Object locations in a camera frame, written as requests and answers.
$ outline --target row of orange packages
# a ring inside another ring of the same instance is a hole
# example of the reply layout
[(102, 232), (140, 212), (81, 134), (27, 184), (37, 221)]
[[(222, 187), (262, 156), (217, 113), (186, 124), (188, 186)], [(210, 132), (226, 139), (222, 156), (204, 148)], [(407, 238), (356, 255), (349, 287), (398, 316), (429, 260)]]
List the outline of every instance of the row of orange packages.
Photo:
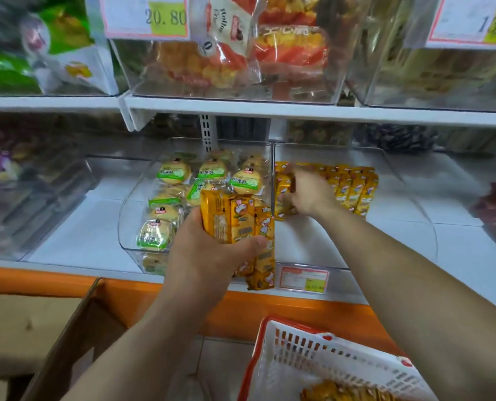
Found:
[(229, 190), (202, 190), (201, 216), (205, 232), (219, 243), (236, 243), (251, 236), (268, 239), (267, 248), (235, 273), (246, 278), (249, 290), (274, 287), (274, 217), (264, 201), (251, 195), (233, 194)]
[[(285, 215), (296, 214), (294, 207), (287, 207), (278, 200), (280, 194), (289, 192), (292, 177), (283, 171), (287, 162), (276, 162), (276, 198), (274, 216), (278, 221), (283, 221)], [(332, 188), (335, 199), (343, 207), (363, 218), (367, 216), (374, 192), (378, 187), (378, 174), (373, 167), (351, 167), (349, 165), (327, 166), (320, 163), (298, 162), (297, 166), (307, 167), (317, 171), (326, 179)]]

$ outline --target floor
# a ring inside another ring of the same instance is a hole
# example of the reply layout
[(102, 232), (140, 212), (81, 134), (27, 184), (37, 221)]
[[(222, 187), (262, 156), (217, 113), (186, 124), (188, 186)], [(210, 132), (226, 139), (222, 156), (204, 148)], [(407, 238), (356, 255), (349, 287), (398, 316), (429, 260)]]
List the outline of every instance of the floor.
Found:
[(172, 380), (167, 401), (236, 401), (253, 346), (196, 338)]

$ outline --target price tag with red border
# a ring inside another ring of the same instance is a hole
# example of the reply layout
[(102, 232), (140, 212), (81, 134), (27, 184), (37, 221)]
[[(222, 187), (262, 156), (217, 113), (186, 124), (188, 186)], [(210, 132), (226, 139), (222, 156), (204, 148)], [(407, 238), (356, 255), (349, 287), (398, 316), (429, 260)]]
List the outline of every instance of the price tag with red border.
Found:
[(426, 47), (496, 50), (496, 0), (439, 0)]
[(324, 293), (330, 272), (310, 268), (282, 267), (279, 287), (288, 290)]
[(189, 0), (100, 0), (105, 36), (189, 40)]

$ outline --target shopping basket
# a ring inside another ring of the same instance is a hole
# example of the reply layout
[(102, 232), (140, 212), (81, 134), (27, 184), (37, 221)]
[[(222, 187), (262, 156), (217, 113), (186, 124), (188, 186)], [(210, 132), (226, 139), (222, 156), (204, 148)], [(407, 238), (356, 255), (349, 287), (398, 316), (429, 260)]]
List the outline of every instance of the shopping basket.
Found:
[(436, 401), (410, 361), (281, 317), (261, 322), (237, 401), (298, 401), (323, 379)]

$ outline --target forearm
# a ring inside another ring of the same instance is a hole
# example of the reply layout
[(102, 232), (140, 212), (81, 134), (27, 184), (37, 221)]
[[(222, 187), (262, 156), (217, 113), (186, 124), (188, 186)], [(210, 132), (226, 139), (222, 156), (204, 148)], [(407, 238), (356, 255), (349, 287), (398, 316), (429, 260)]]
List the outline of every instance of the forearm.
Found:
[[(338, 206), (321, 209), (315, 218), (336, 244), (385, 329), (438, 397), (484, 397), (482, 385), (496, 382), (496, 307)], [(462, 387), (473, 394), (462, 397)]]
[(205, 314), (161, 292), (144, 317), (91, 365), (63, 400), (164, 399)]

